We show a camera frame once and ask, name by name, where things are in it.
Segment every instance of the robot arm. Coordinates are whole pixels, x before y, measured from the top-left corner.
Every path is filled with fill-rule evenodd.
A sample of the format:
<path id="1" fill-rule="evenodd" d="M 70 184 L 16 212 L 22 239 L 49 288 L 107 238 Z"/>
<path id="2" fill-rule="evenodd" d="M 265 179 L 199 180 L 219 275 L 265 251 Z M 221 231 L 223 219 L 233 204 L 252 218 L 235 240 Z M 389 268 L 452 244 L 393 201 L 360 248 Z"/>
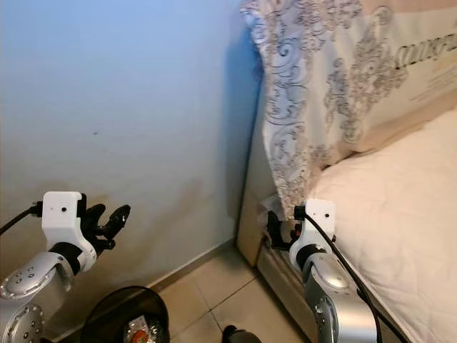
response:
<path id="1" fill-rule="evenodd" d="M 104 205 L 96 205 L 86 211 L 86 197 L 78 192 L 44 195 L 41 225 L 48 251 L 1 283 L 1 343 L 39 342 L 44 322 L 61 308 L 74 277 L 114 247 L 113 238 L 124 227 L 130 207 L 120 207 L 99 227 L 104 210 Z"/>
<path id="2" fill-rule="evenodd" d="M 296 207 L 295 217 L 301 221 L 291 232 L 293 244 L 278 236 L 281 222 L 268 213 L 268 232 L 275 237 L 273 247 L 289 250 L 292 265 L 303 275 L 305 300 L 314 314 L 321 343 L 374 343 L 376 320 L 371 308 L 358 295 L 358 287 L 322 234 L 305 218 L 310 216 L 333 237 L 335 205 L 309 199 L 304 207 Z"/>

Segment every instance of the tile floor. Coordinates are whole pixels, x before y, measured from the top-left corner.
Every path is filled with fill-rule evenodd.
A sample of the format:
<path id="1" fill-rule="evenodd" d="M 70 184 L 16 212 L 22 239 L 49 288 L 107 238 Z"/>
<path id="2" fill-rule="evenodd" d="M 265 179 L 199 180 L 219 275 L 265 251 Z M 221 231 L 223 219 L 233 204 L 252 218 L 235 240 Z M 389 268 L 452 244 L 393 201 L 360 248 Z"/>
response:
<path id="1" fill-rule="evenodd" d="M 229 324 L 263 343 L 307 342 L 271 290 L 234 249 L 224 251 L 160 293 L 172 343 L 219 343 Z"/>

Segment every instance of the mattress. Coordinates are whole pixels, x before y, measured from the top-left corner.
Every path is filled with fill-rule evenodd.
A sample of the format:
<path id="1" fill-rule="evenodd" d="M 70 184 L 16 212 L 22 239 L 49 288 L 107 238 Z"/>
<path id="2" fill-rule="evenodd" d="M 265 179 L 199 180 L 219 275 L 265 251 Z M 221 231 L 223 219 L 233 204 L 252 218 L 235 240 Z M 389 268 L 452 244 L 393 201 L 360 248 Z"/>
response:
<path id="1" fill-rule="evenodd" d="M 413 342 L 457 339 L 457 109 L 326 169 L 336 243 Z"/>

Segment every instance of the black cable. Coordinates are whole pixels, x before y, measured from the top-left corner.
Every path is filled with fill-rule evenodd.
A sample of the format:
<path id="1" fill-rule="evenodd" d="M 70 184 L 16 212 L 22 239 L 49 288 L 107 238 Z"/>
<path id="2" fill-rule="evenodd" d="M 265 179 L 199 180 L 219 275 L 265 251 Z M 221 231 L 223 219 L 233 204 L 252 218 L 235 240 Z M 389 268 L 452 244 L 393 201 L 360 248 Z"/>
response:
<path id="1" fill-rule="evenodd" d="M 376 324 L 376 331 L 378 332 L 377 342 L 382 343 L 382 341 L 383 341 L 382 336 L 381 336 L 381 327 L 379 325 L 379 320 L 378 320 L 378 317 L 380 317 L 383 320 L 383 322 L 386 323 L 388 328 L 390 330 L 392 330 L 392 332 L 398 337 L 398 339 L 400 339 L 400 341 L 402 341 L 403 343 L 409 343 L 409 341 L 404 337 L 404 335 L 401 332 L 399 332 L 397 330 L 397 328 L 394 327 L 394 325 L 387 318 L 385 318 L 383 314 L 381 314 L 377 310 L 377 308 L 374 307 L 373 302 L 371 301 L 371 299 L 368 295 L 368 290 L 366 289 L 365 284 L 358 277 L 358 275 L 355 273 L 355 271 L 351 268 L 351 266 L 346 261 L 346 259 L 343 257 L 343 255 L 340 253 L 340 251 L 338 250 L 336 245 L 331 241 L 330 237 L 327 236 L 327 234 L 325 233 L 324 230 L 322 230 L 322 228 L 319 226 L 319 224 L 317 224 L 316 221 L 313 218 L 311 218 L 307 213 L 303 213 L 303 215 L 304 215 L 305 219 L 307 219 L 316 228 L 316 230 L 319 232 L 319 234 L 321 234 L 321 236 L 325 239 L 327 244 L 330 246 L 332 252 L 336 255 L 336 257 L 338 257 L 338 259 L 340 260 L 340 262 L 342 263 L 344 268 L 351 275 L 351 277 L 353 278 L 357 287 L 359 288 L 360 292 L 362 293 L 363 297 L 365 298 L 363 300 L 367 303 L 368 307 L 370 307 L 370 310 L 373 313 L 373 318 L 374 318 L 374 321 Z"/>
<path id="2" fill-rule="evenodd" d="M 43 202 L 38 202 L 36 205 L 29 207 L 24 212 L 15 216 L 12 220 L 7 222 L 4 226 L 0 229 L 0 236 L 4 234 L 10 227 L 15 225 L 19 220 L 27 217 L 29 214 L 35 214 L 38 217 L 41 217 L 41 212 L 43 211 Z"/>

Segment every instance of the light blue wall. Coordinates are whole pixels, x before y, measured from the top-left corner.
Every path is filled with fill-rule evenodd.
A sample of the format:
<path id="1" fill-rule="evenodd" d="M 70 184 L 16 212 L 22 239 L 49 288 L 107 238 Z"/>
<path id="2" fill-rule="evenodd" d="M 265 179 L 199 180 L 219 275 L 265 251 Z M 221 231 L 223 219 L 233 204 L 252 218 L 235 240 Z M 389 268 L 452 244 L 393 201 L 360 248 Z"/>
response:
<path id="1" fill-rule="evenodd" d="M 233 237 L 258 92 L 238 7 L 2 2 L 1 222 L 50 189 L 132 206 L 53 335 L 107 291 L 152 282 Z M 30 218 L 2 237 L 2 275 L 44 249 L 39 231 Z"/>

